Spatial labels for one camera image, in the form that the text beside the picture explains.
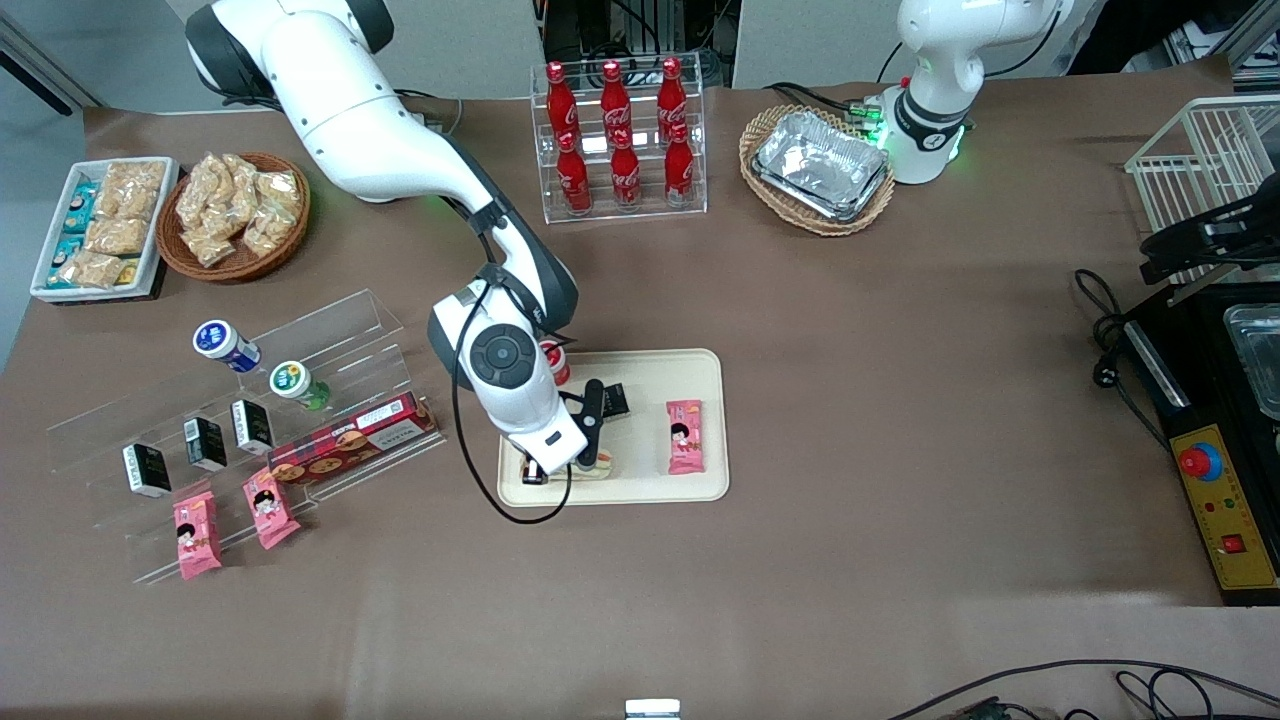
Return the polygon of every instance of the white tray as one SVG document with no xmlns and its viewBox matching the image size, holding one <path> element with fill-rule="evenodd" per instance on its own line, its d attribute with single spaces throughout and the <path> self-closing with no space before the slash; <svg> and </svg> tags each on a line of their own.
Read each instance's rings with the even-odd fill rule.
<svg viewBox="0 0 1280 720">
<path fill-rule="evenodd" d="M 719 359 L 710 350 L 646 350 L 634 352 L 571 352 L 572 375 L 561 389 L 581 393 L 591 378 L 605 386 L 622 383 L 631 414 L 607 420 L 600 448 L 613 455 L 613 471 L 603 480 L 573 480 L 568 505 L 635 502 L 710 502 L 728 492 L 728 443 L 724 439 L 724 388 Z M 668 400 L 703 401 L 703 464 L 705 473 L 668 475 L 671 421 Z M 498 448 L 498 497 L 512 507 L 554 507 L 564 497 L 563 482 L 526 486 L 524 455 L 506 439 Z"/>
<path fill-rule="evenodd" d="M 54 263 L 54 250 L 63 237 L 63 220 L 67 219 L 67 208 L 72 202 L 76 186 L 90 179 L 102 182 L 106 177 L 106 168 L 111 163 L 164 163 L 164 179 L 160 181 L 160 192 L 156 196 L 155 210 L 151 211 L 151 224 L 147 225 L 146 242 L 142 245 L 142 255 L 138 258 L 138 272 L 132 283 L 119 284 L 110 290 L 96 287 L 67 287 L 50 288 L 49 266 Z M 45 234 L 45 249 L 36 261 L 36 270 L 31 275 L 31 296 L 45 302 L 82 302 L 86 300 L 123 300 L 128 297 L 142 297 L 151 292 L 151 286 L 156 279 L 156 268 L 160 265 L 160 251 L 156 250 L 156 224 L 160 220 L 160 208 L 164 205 L 174 186 L 178 184 L 178 161 L 173 158 L 116 158 L 114 160 L 88 160 L 76 163 L 67 173 L 67 183 L 63 186 L 63 195 L 58 199 L 58 208 L 54 210 L 54 219 L 49 223 L 49 232 Z"/>
</svg>

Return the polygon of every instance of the table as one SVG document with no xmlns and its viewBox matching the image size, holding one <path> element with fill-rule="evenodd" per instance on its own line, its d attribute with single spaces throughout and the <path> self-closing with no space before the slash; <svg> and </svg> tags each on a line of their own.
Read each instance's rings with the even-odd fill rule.
<svg viewBox="0 0 1280 720">
<path fill-rule="evenodd" d="M 872 720 L 1070 656 L 1275 689 L 1280 611 L 1217 606 L 1167 457 L 1089 382 L 1093 310 L 1070 290 L 1083 265 L 1143 296 L 1119 165 L 1187 100 L 1229 91 L 1220 63 L 992 82 L 946 174 L 899 187 L 847 240 L 783 224 L 739 177 L 739 132 L 768 92 L 710 95 L 705 217 L 554 227 L 527 105 L 468 102 L 460 140 L 581 283 L 582 348 L 719 355 L 728 495 L 520 528 L 451 442 L 323 506 L 265 566 L 151 588 L 47 474 L 45 428 L 198 363 L 187 333 L 212 315 L 255 334 L 370 287 L 424 328 L 483 255 L 436 200 L 338 192 L 278 115 L 91 111 L 91 156 L 273 151 L 307 168 L 315 211 L 300 255 L 260 282 L 170 275 L 154 302 L 32 306 L 0 378 L 0 700 L 38 719 L 553 719 L 678 697 L 692 719 Z M 406 355 L 449 427 L 447 374 L 413 333 Z M 492 475 L 495 433 L 463 407 Z M 1103 670 L 991 691 L 1124 710 Z M 1222 696 L 1231 710 L 1258 708 Z"/>
</svg>

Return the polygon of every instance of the coca-cola bottle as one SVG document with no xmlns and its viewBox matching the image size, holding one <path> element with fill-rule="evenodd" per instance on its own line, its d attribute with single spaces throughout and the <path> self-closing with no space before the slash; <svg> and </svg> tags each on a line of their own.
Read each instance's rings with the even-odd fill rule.
<svg viewBox="0 0 1280 720">
<path fill-rule="evenodd" d="M 618 202 L 622 213 L 635 213 L 640 208 L 640 159 L 631 149 L 631 133 L 626 136 L 626 145 L 613 151 L 609 159 L 613 170 L 613 199 Z"/>
<path fill-rule="evenodd" d="M 561 156 L 556 161 L 556 172 L 559 173 L 561 190 L 564 191 L 564 202 L 568 205 L 568 214 L 581 217 L 591 211 L 591 188 L 586 182 L 586 163 L 577 154 L 577 143 L 570 135 L 562 135 L 556 140 L 559 143 Z"/>
<path fill-rule="evenodd" d="M 600 113 L 604 115 L 604 137 L 609 141 L 609 147 L 631 147 L 631 99 L 622 87 L 622 65 L 617 60 L 604 61 Z"/>
<path fill-rule="evenodd" d="M 685 124 L 685 86 L 680 83 L 680 58 L 662 61 L 662 88 L 658 90 L 658 141 L 671 142 L 671 128 Z"/>
<path fill-rule="evenodd" d="M 577 100 L 564 85 L 564 65 L 557 60 L 547 63 L 547 79 L 550 82 L 547 91 L 547 117 L 552 120 L 556 142 L 562 136 L 568 136 L 576 143 L 581 135 L 577 127 Z"/>
<path fill-rule="evenodd" d="M 689 126 L 671 127 L 667 146 L 667 205 L 686 208 L 694 197 L 694 151 L 689 149 Z"/>
</svg>

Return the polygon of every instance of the white device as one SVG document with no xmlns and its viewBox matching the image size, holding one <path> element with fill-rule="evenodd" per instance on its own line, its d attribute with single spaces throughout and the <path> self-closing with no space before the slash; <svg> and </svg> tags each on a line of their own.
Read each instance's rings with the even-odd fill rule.
<svg viewBox="0 0 1280 720">
<path fill-rule="evenodd" d="M 908 86 L 872 100 L 884 111 L 893 179 L 919 184 L 942 174 L 986 74 L 978 50 L 1021 42 L 1066 17 L 1074 0 L 902 0 L 897 32 L 915 53 Z"/>
<path fill-rule="evenodd" d="M 218 0 L 187 20 L 205 85 L 225 96 L 278 99 L 334 184 L 371 202 L 443 196 L 486 252 L 485 236 L 493 238 L 502 264 L 490 252 L 484 279 L 438 302 L 428 338 L 451 374 L 462 370 L 456 382 L 475 391 L 494 425 L 556 471 L 588 441 L 536 338 L 568 324 L 577 286 L 475 159 L 401 104 L 372 58 L 392 33 L 381 0 Z"/>
</svg>

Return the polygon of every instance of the control panel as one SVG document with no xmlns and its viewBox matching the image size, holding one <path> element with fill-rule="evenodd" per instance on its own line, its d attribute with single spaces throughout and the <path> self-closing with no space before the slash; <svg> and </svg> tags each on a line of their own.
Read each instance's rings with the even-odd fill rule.
<svg viewBox="0 0 1280 720">
<path fill-rule="evenodd" d="M 1275 569 L 1217 425 L 1175 437 L 1170 446 L 1217 584 L 1222 589 L 1277 587 Z"/>
</svg>

